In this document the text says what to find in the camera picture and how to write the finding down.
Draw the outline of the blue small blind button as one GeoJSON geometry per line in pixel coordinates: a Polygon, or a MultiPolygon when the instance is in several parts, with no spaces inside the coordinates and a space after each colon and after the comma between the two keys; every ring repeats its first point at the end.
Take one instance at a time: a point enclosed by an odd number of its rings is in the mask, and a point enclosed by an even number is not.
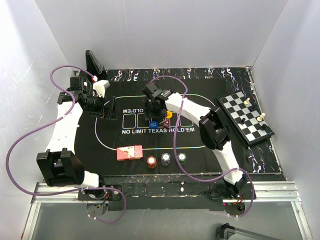
{"type": "Polygon", "coordinates": [[[157,129],[158,126],[159,126],[159,123],[157,121],[155,121],[155,120],[152,120],[152,121],[149,122],[149,128],[150,129],[157,129]]]}

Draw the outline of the yellow round dealer button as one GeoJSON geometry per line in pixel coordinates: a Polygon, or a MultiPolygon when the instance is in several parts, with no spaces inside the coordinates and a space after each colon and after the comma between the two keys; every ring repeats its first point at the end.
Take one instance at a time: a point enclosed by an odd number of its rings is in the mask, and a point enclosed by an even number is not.
{"type": "Polygon", "coordinates": [[[173,116],[173,113],[172,113],[171,111],[167,110],[167,111],[166,111],[166,118],[167,118],[167,119],[171,119],[172,116],[173,116]]]}

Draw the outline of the blue poker chip stack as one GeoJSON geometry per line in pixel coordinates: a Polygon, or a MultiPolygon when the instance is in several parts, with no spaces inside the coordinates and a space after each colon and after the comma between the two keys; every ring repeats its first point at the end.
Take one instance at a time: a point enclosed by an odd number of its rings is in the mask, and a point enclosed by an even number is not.
{"type": "Polygon", "coordinates": [[[170,162],[171,162],[171,155],[167,152],[163,153],[161,155],[161,164],[166,167],[170,164],[170,162]]]}

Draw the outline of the red poker chip stack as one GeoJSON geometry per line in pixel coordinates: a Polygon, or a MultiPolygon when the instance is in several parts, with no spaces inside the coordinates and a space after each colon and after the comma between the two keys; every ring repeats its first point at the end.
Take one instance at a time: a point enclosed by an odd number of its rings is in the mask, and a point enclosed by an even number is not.
{"type": "Polygon", "coordinates": [[[147,165],[150,169],[154,169],[157,166],[157,159],[154,156],[148,157],[147,165]]]}

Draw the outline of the red triangular acrylic marker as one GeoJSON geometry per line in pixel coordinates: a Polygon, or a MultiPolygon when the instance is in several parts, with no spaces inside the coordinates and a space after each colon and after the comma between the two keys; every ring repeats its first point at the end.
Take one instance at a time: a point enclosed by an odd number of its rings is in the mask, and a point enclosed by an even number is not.
{"type": "Polygon", "coordinates": [[[160,123],[161,126],[170,129],[171,128],[171,121],[170,119],[165,119],[160,123]]]}

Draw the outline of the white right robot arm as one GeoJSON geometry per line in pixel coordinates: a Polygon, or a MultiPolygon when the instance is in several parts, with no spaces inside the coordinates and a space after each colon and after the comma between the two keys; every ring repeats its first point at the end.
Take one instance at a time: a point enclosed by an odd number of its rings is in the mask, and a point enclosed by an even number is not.
{"type": "Polygon", "coordinates": [[[212,150],[218,160],[227,195],[232,199],[243,195],[248,178],[239,169],[222,109],[199,105],[170,89],[161,89],[155,83],[147,84],[142,91],[147,97],[143,101],[145,119],[158,122],[165,118],[167,111],[171,111],[195,123],[199,127],[202,143],[212,150]]]}

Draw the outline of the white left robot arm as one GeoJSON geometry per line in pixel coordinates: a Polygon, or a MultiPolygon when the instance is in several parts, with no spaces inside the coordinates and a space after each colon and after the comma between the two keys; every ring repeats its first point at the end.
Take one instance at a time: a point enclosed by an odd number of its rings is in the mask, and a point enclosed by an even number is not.
{"type": "Polygon", "coordinates": [[[70,87],[60,92],[57,101],[57,123],[45,152],[37,154],[36,162],[50,187],[73,186],[89,188],[95,200],[106,196],[106,187],[96,173],[85,170],[75,154],[78,123],[83,113],[96,119],[110,120],[113,115],[114,96],[107,96],[108,80],[93,81],[83,76],[70,78],[70,87]]]}

